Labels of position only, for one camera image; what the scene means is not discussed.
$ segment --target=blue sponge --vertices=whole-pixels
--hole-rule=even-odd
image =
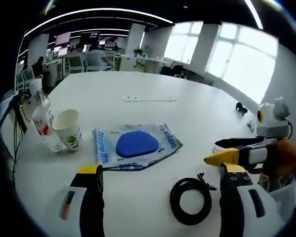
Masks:
[[[127,132],[121,135],[116,145],[116,153],[123,158],[150,154],[159,147],[157,139],[142,131]]]

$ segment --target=human hand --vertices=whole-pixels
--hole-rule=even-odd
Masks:
[[[281,159],[281,165],[276,170],[277,175],[296,174],[296,143],[282,139],[277,142],[276,150]]]

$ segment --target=paper cup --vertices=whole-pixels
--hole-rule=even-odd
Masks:
[[[77,110],[62,111],[53,121],[52,127],[68,150],[79,150],[82,145],[82,136]]]

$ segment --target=bottle label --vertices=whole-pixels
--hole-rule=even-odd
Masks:
[[[48,135],[51,132],[51,126],[54,121],[54,115],[51,109],[48,109],[46,115],[44,114],[33,117],[34,124],[38,130],[38,133],[42,135]]]

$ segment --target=white table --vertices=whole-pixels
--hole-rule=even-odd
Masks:
[[[120,70],[121,71],[132,71],[133,68],[132,66],[133,65],[136,65],[136,60],[137,59],[140,59],[140,60],[145,60],[145,69],[144,69],[144,72],[145,73],[154,73],[154,74],[158,74],[159,73],[159,68],[160,68],[160,63],[163,63],[163,64],[168,64],[167,62],[163,61],[163,60],[160,60],[158,58],[149,58],[149,57],[135,57],[135,56],[131,56],[131,55],[125,55],[125,54],[121,54],[121,67],[120,67]],[[128,63],[125,62],[126,60],[130,60],[131,62],[131,65],[130,65],[130,70],[128,69],[124,69],[125,67],[128,68]]]
[[[124,102],[123,96],[171,96],[177,102]],[[76,171],[95,163],[91,130],[121,124],[167,123],[183,143],[177,154],[142,171],[104,172],[104,231],[107,237],[218,237],[221,216],[218,169],[206,165],[213,143],[223,138],[252,137],[244,117],[235,111],[236,100],[220,89],[164,75],[136,72],[89,72],[69,75],[50,94],[54,114],[65,109],[80,113],[84,146],[75,153],[52,154],[33,122],[21,143],[16,166],[16,190],[30,216],[44,222],[47,202]],[[185,177],[204,172],[204,179],[218,187],[211,192],[212,210],[196,226],[179,223],[172,214],[169,194]],[[258,177],[252,176],[254,182]],[[186,209],[200,205],[191,193]]]

